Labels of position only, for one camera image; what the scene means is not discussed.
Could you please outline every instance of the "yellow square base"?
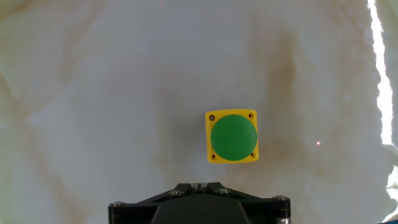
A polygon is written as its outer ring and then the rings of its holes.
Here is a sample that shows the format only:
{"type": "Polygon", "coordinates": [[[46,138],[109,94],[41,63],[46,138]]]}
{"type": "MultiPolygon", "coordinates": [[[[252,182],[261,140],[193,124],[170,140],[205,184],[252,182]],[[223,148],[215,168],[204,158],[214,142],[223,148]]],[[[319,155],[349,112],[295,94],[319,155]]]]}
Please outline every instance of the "yellow square base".
{"type": "Polygon", "coordinates": [[[206,113],[206,145],[207,145],[207,160],[210,163],[215,164],[236,164],[243,162],[254,162],[259,159],[259,141],[258,141],[258,131],[257,131],[257,113],[255,110],[250,109],[231,109],[231,110],[218,110],[218,111],[209,111],[206,113]],[[257,144],[254,148],[252,154],[247,156],[240,161],[228,161],[226,159],[221,158],[214,151],[211,146],[211,130],[213,130],[213,126],[217,123],[217,121],[228,115],[241,115],[247,118],[250,122],[252,122],[253,126],[257,132],[257,144]]]}

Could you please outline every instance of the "mounting screw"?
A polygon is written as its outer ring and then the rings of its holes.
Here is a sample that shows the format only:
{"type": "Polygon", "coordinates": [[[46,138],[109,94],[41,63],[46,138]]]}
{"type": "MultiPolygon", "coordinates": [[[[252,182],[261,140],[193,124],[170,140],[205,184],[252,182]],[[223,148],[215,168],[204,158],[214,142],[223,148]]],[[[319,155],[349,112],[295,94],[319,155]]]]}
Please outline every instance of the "mounting screw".
{"type": "Polygon", "coordinates": [[[172,191],[169,192],[169,195],[172,196],[172,197],[181,196],[183,194],[184,193],[179,191],[179,190],[172,190],[172,191]]]}
{"type": "Polygon", "coordinates": [[[219,193],[219,194],[229,194],[229,193],[231,193],[231,191],[228,190],[228,189],[218,189],[218,190],[216,190],[216,193],[219,193]]]}
{"type": "Polygon", "coordinates": [[[124,202],[113,202],[113,203],[111,203],[109,206],[110,207],[123,207],[124,205],[125,205],[126,203],[124,203],[124,202]]]}
{"type": "Polygon", "coordinates": [[[276,195],[276,196],[274,197],[274,199],[275,199],[275,200],[284,201],[284,200],[287,200],[287,199],[289,199],[289,198],[287,198],[287,197],[285,197],[285,196],[283,196],[283,195],[276,195]]]}

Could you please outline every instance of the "bolt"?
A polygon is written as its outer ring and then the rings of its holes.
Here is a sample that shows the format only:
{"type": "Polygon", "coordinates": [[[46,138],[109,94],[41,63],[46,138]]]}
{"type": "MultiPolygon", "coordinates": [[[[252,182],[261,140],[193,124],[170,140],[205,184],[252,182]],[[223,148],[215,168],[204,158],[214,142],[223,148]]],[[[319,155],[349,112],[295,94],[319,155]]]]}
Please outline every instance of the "bolt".
{"type": "Polygon", "coordinates": [[[228,190],[228,189],[218,189],[218,190],[216,190],[216,193],[219,193],[219,194],[229,194],[231,191],[230,190],[228,190]]]}
{"type": "Polygon", "coordinates": [[[179,191],[179,190],[172,190],[172,191],[170,191],[169,192],[169,195],[170,196],[181,196],[181,195],[183,195],[184,193],[183,192],[181,192],[181,191],[179,191]]]}
{"type": "Polygon", "coordinates": [[[279,200],[279,201],[284,201],[284,200],[287,200],[288,198],[285,197],[285,196],[283,196],[283,195],[276,195],[276,196],[274,197],[274,199],[275,199],[275,200],[279,200]]]}
{"type": "Polygon", "coordinates": [[[123,207],[124,205],[125,205],[126,203],[124,203],[124,202],[113,202],[113,203],[111,203],[109,206],[110,207],[123,207]]]}

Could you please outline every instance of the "marble surface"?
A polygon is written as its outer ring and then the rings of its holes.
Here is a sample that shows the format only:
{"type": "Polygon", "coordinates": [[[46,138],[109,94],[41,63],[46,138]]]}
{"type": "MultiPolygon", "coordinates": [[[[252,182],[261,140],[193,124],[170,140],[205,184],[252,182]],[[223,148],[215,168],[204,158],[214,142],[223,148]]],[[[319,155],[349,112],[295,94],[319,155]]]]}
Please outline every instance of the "marble surface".
{"type": "Polygon", "coordinates": [[[297,224],[396,207],[366,1],[0,0],[0,72],[3,224],[107,223],[181,182],[286,195],[297,224]],[[207,162],[225,108],[257,110],[257,162],[207,162]]]}

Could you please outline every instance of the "green button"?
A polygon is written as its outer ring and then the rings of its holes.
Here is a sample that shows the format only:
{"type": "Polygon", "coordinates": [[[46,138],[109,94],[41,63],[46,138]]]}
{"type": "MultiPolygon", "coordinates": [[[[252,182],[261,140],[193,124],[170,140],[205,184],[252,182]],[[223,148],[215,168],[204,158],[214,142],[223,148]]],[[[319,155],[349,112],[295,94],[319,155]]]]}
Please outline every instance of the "green button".
{"type": "Polygon", "coordinates": [[[239,161],[254,150],[257,131],[247,118],[234,114],[217,121],[210,138],[217,155],[229,161],[239,161]]]}

